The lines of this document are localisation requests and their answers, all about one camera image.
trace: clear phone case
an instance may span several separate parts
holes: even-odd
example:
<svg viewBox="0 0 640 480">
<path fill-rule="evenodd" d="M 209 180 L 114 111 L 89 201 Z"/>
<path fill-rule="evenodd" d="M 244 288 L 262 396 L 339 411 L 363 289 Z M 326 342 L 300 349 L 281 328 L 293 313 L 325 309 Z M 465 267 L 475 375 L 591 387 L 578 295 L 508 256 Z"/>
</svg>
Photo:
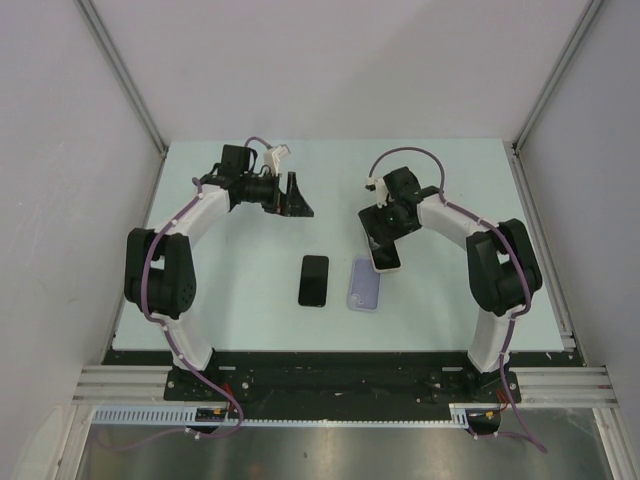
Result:
<svg viewBox="0 0 640 480">
<path fill-rule="evenodd" d="M 357 256 L 353 260 L 347 305 L 358 312 L 375 312 L 378 310 L 379 293 L 380 274 L 373 269 L 371 257 Z"/>
</svg>

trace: white wall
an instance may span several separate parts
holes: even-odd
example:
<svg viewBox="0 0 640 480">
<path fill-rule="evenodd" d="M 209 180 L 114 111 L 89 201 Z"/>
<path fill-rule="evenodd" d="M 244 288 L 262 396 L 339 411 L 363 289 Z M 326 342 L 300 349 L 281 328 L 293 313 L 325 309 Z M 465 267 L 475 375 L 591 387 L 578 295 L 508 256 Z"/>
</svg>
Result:
<svg viewBox="0 0 640 480">
<path fill-rule="evenodd" d="M 497 137 L 587 0 L 96 0 L 166 138 Z"/>
<path fill-rule="evenodd" d="M 0 478 L 106 340 L 159 164 L 71 0 L 0 4 Z"/>
<path fill-rule="evenodd" d="M 593 365 L 640 446 L 640 3 L 605 6 L 524 149 L 527 176 Z"/>
</svg>

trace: black smartphone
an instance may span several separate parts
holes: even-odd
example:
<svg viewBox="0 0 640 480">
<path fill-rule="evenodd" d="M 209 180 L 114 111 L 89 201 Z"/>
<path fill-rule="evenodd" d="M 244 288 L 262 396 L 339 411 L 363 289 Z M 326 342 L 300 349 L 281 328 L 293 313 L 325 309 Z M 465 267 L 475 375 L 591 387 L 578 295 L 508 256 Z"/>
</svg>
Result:
<svg viewBox="0 0 640 480">
<path fill-rule="evenodd" d="M 378 248 L 372 249 L 370 252 L 373 269 L 376 272 L 385 273 L 400 270 L 400 256 L 394 243 L 386 247 L 378 246 Z"/>
<path fill-rule="evenodd" d="M 303 307 L 324 307 L 327 303 L 329 258 L 305 255 L 302 258 L 298 303 Z"/>
</svg>

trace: metal floor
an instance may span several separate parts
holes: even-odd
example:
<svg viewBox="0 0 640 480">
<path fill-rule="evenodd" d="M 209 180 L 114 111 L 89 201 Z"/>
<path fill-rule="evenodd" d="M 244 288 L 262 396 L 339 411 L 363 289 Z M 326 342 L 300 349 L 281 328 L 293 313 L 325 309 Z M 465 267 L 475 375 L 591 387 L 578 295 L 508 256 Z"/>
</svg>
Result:
<svg viewBox="0 0 640 480">
<path fill-rule="evenodd" d="M 125 453 L 92 444 L 77 480 L 613 478 L 591 410 L 523 413 L 549 454 L 508 438 L 474 441 L 462 430 L 255 427 L 197 442 L 178 433 Z M 519 431 L 516 423 L 509 412 L 502 429 Z M 94 426 L 92 433 L 98 428 L 113 446 L 158 431 Z"/>
</svg>

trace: light blue table surface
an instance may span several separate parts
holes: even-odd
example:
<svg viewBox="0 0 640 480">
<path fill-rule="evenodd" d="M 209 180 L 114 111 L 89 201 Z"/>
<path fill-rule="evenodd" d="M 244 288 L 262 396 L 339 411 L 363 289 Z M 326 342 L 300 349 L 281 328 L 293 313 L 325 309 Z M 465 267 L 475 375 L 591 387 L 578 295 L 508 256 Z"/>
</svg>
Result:
<svg viewBox="0 0 640 480">
<path fill-rule="evenodd" d="M 280 143 L 269 139 L 271 143 Z M 224 143 L 174 142 L 162 172 L 149 225 L 156 226 L 194 194 L 191 177 L 219 161 Z M 364 189 L 369 167 L 387 149 L 412 145 L 444 163 L 450 200 L 490 220 L 524 213 L 502 141 L 288 140 L 283 162 L 315 218 L 281 218 L 259 205 L 242 204 L 216 223 L 194 249 L 197 295 L 193 304 L 201 329 L 219 350 L 445 351 L 466 350 L 478 307 L 469 291 L 466 254 L 435 232 L 415 232 L 397 242 L 402 269 L 382 276 L 376 313 L 347 308 L 354 257 L 366 253 L 357 213 L 375 202 Z M 254 145 L 262 153 L 259 144 Z M 438 170 L 426 156 L 399 153 L 376 174 L 407 165 L 422 186 L 437 185 Z M 304 255 L 330 259 L 324 308 L 297 303 Z M 137 307 L 125 304 L 113 342 L 116 350 L 168 350 L 157 327 Z M 535 294 L 531 312 L 519 321 L 517 351 L 563 349 L 546 289 Z"/>
</svg>

